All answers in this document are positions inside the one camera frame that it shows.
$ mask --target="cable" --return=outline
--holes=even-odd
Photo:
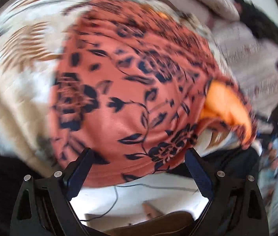
[[[116,188],[115,185],[114,185],[114,190],[115,190],[115,194],[116,194],[116,200],[114,201],[113,205],[110,207],[110,209],[109,209],[108,211],[106,211],[103,215],[100,215],[99,217],[94,217],[94,218],[91,218],[91,219],[89,219],[89,220],[80,220],[80,221],[81,221],[81,222],[90,222],[90,221],[92,221],[92,220],[94,220],[94,219],[102,218],[102,217],[105,216],[108,212],[110,212],[110,211],[113,209],[113,207],[115,207],[115,205],[116,205],[116,203],[117,203],[117,201],[118,201],[118,192],[117,192],[117,188]]]
[[[104,214],[95,217],[95,218],[91,218],[89,220],[80,220],[81,222],[90,222],[94,219],[98,219],[98,218],[102,218],[103,216],[105,216],[107,213],[109,213],[113,207],[115,207],[117,201],[118,201],[118,192],[117,192],[117,187],[120,188],[124,188],[124,187],[133,187],[133,186],[143,186],[143,187],[147,187],[147,188],[151,188],[151,189],[161,189],[161,190],[178,190],[178,191],[186,191],[186,192],[193,192],[193,194],[195,194],[199,189],[195,190],[195,189],[190,189],[190,188],[185,188],[185,187],[160,187],[160,186],[151,186],[151,185],[147,185],[147,184],[133,184],[133,185],[114,185],[114,190],[115,190],[115,194],[116,194],[116,200],[114,201],[113,205],[110,207],[110,209],[108,211],[106,211]]]
[[[278,156],[277,156],[275,159],[273,159],[273,161],[272,161],[272,162],[270,162],[270,164],[269,164],[269,165],[262,167],[262,168],[259,170],[259,172],[260,172],[260,171],[262,171],[263,169],[267,169],[267,168],[269,168],[269,167],[271,166],[271,164],[272,164],[275,160],[277,160],[277,159],[278,159]]]
[[[186,192],[197,192],[195,189],[185,188],[185,187],[161,187],[161,186],[151,186],[147,184],[133,184],[133,185],[116,185],[116,187],[132,187],[132,186],[144,186],[151,189],[161,189],[161,190],[178,190],[178,191],[186,191]]]

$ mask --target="black flower print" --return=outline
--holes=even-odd
[[[195,130],[196,126],[196,124],[190,126],[188,123],[183,129],[177,131],[170,143],[161,142],[149,150],[148,156],[153,162],[155,162],[155,171],[160,171],[159,168],[169,162],[176,155],[177,151],[187,144],[187,141],[191,142],[191,134],[192,131]],[[166,133],[171,135],[173,132],[168,130]]]
[[[107,107],[114,107],[114,112],[119,112],[124,107],[124,104],[127,104],[127,102],[124,102],[119,98],[111,97],[110,99],[111,102],[107,103]]]
[[[140,30],[139,28],[127,26],[120,23],[115,23],[115,25],[117,26],[116,33],[118,34],[119,37],[122,38],[132,38],[132,37],[143,38],[146,33],[144,29]]]
[[[81,57],[81,55],[79,52],[71,54],[71,66],[72,67],[78,66],[78,64],[80,62],[80,57]]]
[[[161,83],[172,81],[173,76],[183,73],[177,62],[156,50],[144,51],[140,56],[142,59],[137,64],[138,69],[145,75],[153,74]]]
[[[76,73],[63,73],[55,79],[58,101],[53,106],[58,111],[60,128],[78,131],[85,113],[99,108],[96,90],[80,83]]]

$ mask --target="orange floral fabric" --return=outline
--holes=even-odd
[[[91,6],[69,31],[51,88],[60,165],[92,148],[85,185],[102,187],[176,167],[207,127],[235,131],[243,141],[243,125],[200,119],[212,80],[232,88],[251,112],[204,38],[133,1],[92,0]],[[244,147],[256,134],[251,121]]]
[[[229,86],[213,80],[210,84],[199,120],[217,117],[230,126],[243,125],[245,127],[245,134],[243,135],[242,143],[246,144],[250,140],[252,125],[246,107]]]

